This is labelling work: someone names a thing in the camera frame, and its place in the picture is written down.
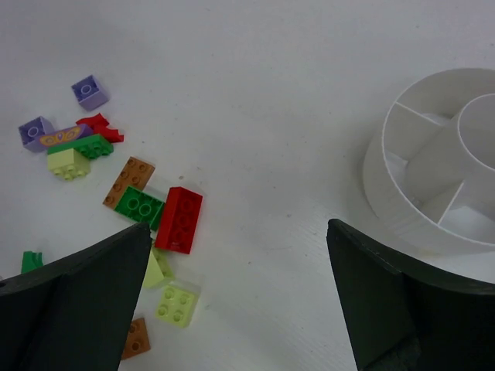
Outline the pale yellow-green lego brick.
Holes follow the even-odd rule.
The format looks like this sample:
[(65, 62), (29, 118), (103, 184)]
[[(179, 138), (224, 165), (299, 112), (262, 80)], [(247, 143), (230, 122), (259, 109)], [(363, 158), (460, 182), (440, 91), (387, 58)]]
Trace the pale yellow-green lego brick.
[(90, 161), (71, 148), (47, 155), (47, 168), (56, 177), (72, 181), (90, 173)]

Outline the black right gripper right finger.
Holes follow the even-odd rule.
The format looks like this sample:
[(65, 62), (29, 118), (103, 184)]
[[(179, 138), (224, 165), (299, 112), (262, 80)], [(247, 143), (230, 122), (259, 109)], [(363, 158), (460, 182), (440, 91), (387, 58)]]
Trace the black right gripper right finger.
[(329, 260), (359, 370), (492, 370), (494, 286), (434, 267), (338, 219)]

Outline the pale green 2x2 lego plate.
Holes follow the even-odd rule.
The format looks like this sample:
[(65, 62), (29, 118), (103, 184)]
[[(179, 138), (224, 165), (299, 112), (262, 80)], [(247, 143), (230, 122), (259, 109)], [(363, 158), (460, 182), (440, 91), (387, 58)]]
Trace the pale green 2x2 lego plate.
[(164, 287), (155, 315), (158, 319), (186, 328), (193, 317), (198, 295), (184, 288), (167, 284)]

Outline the purple curved decorated lego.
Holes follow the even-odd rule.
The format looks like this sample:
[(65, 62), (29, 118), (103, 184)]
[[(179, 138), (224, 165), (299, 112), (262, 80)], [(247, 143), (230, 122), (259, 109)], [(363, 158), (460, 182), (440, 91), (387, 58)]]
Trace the purple curved decorated lego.
[(88, 125), (79, 124), (51, 134), (42, 135), (38, 138), (38, 143), (41, 145), (41, 148), (48, 149), (91, 136), (93, 133), (93, 130)]

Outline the pale green sloped lego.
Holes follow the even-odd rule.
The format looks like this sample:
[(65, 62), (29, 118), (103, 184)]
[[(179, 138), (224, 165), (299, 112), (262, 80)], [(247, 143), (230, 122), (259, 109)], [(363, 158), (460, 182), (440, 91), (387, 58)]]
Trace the pale green sloped lego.
[(165, 252), (152, 247), (149, 254), (145, 277), (142, 282), (142, 287), (155, 288), (160, 284), (174, 280), (175, 275), (166, 259)]

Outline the lilac square lego brick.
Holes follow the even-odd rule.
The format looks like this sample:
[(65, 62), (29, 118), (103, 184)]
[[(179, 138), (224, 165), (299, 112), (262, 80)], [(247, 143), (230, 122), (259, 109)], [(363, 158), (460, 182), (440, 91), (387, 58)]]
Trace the lilac square lego brick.
[(85, 111), (94, 111), (106, 104), (110, 97), (94, 75), (83, 78), (71, 86), (77, 103)]
[(52, 134), (55, 131), (55, 128), (49, 120), (45, 119), (43, 116), (39, 116), (20, 125), (18, 130), (22, 140), (22, 146), (33, 153), (38, 153), (46, 149), (46, 147), (39, 142), (39, 138), (45, 134)]

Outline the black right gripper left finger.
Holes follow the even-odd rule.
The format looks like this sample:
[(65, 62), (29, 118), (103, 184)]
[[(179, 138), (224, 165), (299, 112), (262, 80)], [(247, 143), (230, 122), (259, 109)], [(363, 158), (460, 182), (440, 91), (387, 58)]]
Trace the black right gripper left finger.
[(1, 282), (3, 370), (116, 370), (151, 248), (147, 223)]

